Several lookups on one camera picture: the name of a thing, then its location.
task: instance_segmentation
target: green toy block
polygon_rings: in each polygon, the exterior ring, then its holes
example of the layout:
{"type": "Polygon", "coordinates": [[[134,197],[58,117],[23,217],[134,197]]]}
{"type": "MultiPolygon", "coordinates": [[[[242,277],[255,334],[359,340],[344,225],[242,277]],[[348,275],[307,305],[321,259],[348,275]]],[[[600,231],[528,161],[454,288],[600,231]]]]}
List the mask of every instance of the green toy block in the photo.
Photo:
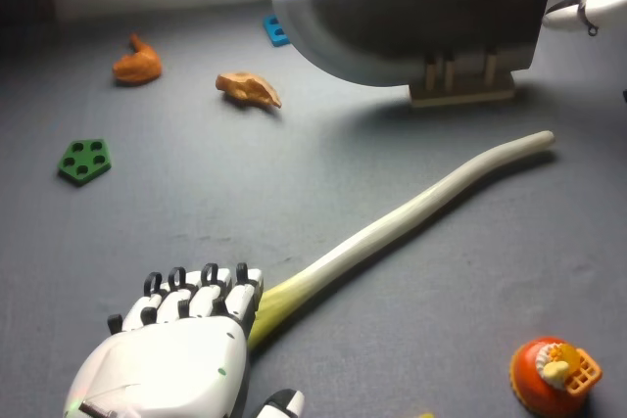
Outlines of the green toy block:
{"type": "Polygon", "coordinates": [[[73,141],[57,167],[61,176],[82,186],[111,168],[107,143],[104,139],[73,141]]]}

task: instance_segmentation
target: metal blade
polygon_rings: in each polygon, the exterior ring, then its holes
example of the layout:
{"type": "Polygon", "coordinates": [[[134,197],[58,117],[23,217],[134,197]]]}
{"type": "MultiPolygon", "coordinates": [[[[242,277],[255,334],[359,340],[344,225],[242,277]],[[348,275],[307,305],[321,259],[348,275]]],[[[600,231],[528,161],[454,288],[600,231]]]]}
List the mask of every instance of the metal blade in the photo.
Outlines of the metal blade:
{"type": "Polygon", "coordinates": [[[425,58],[454,55],[456,73],[531,66],[547,0],[272,0],[290,41],[309,61],[363,85],[419,81],[425,58]]]}

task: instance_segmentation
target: gray tablecloth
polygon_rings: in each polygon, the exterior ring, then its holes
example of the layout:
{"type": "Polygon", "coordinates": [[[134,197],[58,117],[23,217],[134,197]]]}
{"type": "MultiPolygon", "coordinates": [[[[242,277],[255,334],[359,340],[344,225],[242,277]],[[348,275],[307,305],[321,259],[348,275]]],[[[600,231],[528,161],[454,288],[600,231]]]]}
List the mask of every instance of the gray tablecloth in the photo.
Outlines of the gray tablecloth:
{"type": "Polygon", "coordinates": [[[603,366],[594,416],[627,416],[625,28],[543,30],[511,103],[411,111],[405,88],[273,48],[269,12],[4,35],[31,46],[0,59],[2,415],[59,416],[149,271],[247,261],[271,287],[476,154],[550,129],[553,159],[479,185],[307,309],[254,361],[247,408],[291,387],[311,418],[523,417],[510,357],[551,334],[603,366]],[[111,65],[132,31],[165,70],[119,88],[111,65]],[[264,76],[283,109],[224,102],[214,81],[230,70],[264,76]],[[56,176],[71,140],[100,137],[108,173],[80,189],[56,176]]]}

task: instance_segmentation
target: stick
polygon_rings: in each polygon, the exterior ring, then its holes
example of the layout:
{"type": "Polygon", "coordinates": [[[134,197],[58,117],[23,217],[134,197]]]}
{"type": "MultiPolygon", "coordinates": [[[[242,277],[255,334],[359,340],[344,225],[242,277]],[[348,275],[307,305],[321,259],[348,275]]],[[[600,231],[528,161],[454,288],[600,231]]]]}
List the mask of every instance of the stick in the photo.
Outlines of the stick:
{"type": "Polygon", "coordinates": [[[478,155],[300,273],[270,289],[260,302],[248,340],[249,347],[257,346],[287,316],[331,281],[406,234],[479,178],[502,165],[544,151],[554,141],[552,132],[542,131],[478,155]]]}

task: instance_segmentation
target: blue block with holes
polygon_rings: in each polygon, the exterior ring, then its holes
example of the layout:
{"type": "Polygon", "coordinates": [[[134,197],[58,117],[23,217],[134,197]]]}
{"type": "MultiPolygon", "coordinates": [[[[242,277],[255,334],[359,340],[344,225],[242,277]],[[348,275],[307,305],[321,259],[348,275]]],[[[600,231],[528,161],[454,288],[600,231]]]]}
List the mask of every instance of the blue block with holes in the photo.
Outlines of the blue block with holes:
{"type": "Polygon", "coordinates": [[[283,32],[283,28],[281,28],[281,24],[278,22],[276,15],[268,15],[264,18],[264,28],[272,42],[272,46],[278,47],[284,44],[290,44],[290,40],[287,39],[287,35],[283,32]]]}

